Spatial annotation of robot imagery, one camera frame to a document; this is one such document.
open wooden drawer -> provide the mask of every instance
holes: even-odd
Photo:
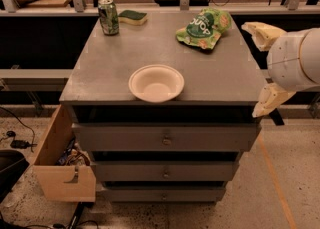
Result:
[[[73,137],[66,108],[58,106],[38,143],[34,172],[48,200],[94,202],[96,178],[90,166],[56,166]]]

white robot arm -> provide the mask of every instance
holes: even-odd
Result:
[[[253,117],[267,115],[297,91],[320,86],[320,28],[285,32],[259,22],[242,29],[252,35],[260,51],[268,51],[268,72],[273,83],[260,93]]]

gray drawer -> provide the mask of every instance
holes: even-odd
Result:
[[[106,190],[105,198],[111,202],[217,202],[225,194],[224,188],[205,190],[143,189]]]
[[[255,125],[210,127],[118,127],[73,124],[84,150],[91,151],[249,151],[260,128]]]
[[[98,181],[230,181],[237,162],[104,161],[94,163]]]

drawer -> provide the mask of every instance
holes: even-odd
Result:
[[[231,181],[237,162],[104,161],[95,163],[101,182]]]
[[[260,128],[252,124],[210,127],[73,124],[73,131],[81,147],[88,151],[249,151]]]
[[[106,200],[111,202],[218,202],[225,194],[217,189],[135,189],[106,190]]]
[[[72,139],[72,122],[59,106],[38,143],[34,172],[45,197],[52,201],[94,202],[96,178],[89,166],[55,166]]]

gray tabletop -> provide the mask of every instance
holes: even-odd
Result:
[[[137,69],[151,64],[171,66],[184,77],[182,93],[169,103],[256,102],[266,82],[234,22],[212,52],[176,40],[176,30],[187,26],[196,14],[149,12],[145,24],[121,23],[120,33],[115,36],[105,36],[97,22],[61,103],[141,104],[143,101],[130,92],[128,81]]]

